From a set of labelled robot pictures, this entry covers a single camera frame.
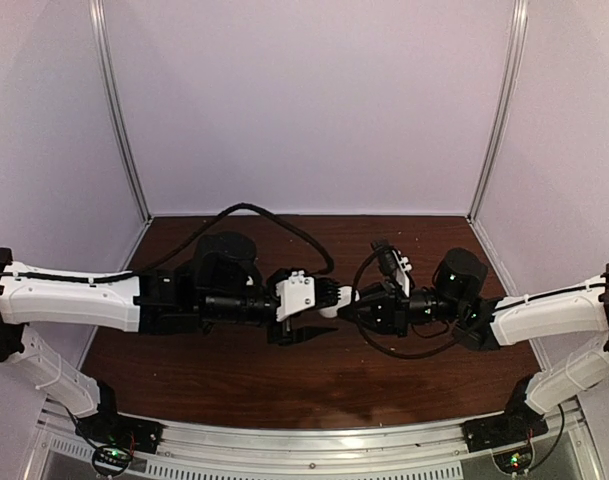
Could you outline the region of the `white oval charging case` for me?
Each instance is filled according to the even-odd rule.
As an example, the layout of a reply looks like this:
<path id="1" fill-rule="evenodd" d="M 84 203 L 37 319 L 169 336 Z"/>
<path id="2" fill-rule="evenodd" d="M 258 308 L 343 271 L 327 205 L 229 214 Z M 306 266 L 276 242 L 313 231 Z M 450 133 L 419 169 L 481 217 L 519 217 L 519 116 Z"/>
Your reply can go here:
<path id="1" fill-rule="evenodd" d="M 340 310 L 349 306 L 353 295 L 351 286 L 334 287 L 317 302 L 316 311 L 324 318 L 338 318 Z"/>

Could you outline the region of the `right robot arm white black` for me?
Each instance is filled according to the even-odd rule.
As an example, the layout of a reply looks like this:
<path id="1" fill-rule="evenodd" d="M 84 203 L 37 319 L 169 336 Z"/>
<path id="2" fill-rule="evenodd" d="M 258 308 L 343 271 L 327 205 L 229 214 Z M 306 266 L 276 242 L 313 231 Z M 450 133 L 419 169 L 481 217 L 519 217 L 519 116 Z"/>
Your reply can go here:
<path id="1" fill-rule="evenodd" d="M 547 433 L 546 413 L 609 377 L 609 263 L 582 283 L 522 297 L 485 299 L 480 292 L 487 266 L 463 248 L 449 250 L 432 284 L 417 288 L 407 258 L 386 242 L 375 242 L 359 267 L 377 261 L 384 281 L 340 290 L 337 316 L 370 333 L 404 337 L 418 325 L 444 324 L 448 343 L 424 352 L 429 358 L 455 345 L 498 350 L 522 341 L 566 333 L 593 338 L 555 366 L 517 382 L 502 413 L 468 420 L 463 433 L 470 452 L 528 442 Z"/>

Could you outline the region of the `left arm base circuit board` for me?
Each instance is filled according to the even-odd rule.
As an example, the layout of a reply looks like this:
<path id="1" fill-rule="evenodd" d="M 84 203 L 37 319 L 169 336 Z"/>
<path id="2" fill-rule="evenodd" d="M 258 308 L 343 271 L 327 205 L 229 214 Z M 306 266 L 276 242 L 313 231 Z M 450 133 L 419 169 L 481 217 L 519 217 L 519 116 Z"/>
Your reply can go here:
<path id="1" fill-rule="evenodd" d="M 132 461 L 133 455 L 129 451 L 110 445 L 98 446 L 91 456 L 91 466 L 97 474 L 104 477 L 123 474 Z"/>

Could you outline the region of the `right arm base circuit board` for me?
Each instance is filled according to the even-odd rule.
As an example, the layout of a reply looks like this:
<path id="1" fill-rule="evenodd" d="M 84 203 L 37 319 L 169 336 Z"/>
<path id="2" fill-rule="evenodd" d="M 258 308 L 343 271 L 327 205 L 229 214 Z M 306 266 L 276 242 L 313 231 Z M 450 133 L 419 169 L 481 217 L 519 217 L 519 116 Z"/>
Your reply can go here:
<path id="1" fill-rule="evenodd" d="M 494 452 L 492 455 L 495 467 L 499 472 L 517 476 L 531 468 L 534 451 L 528 446 Z"/>

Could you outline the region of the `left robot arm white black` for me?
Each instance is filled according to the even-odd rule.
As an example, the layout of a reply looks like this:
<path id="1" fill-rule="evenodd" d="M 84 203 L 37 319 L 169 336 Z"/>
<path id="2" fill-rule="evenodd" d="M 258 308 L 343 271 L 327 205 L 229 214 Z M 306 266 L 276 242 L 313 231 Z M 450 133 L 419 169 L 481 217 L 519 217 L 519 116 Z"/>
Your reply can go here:
<path id="1" fill-rule="evenodd" d="M 123 415 L 114 390 L 81 373 L 48 346 L 37 322 L 92 325 L 142 335 L 208 332 L 219 323 L 257 326 L 270 344 L 291 346 L 323 334 L 292 326 L 307 311 L 332 318 L 351 291 L 303 269 L 263 278 L 254 242 L 237 232 L 202 237 L 190 261 L 172 270 L 82 274 L 44 270 L 0 248 L 0 363 L 15 364 L 62 404 L 76 433 L 110 458 L 155 453 L 162 425 Z"/>

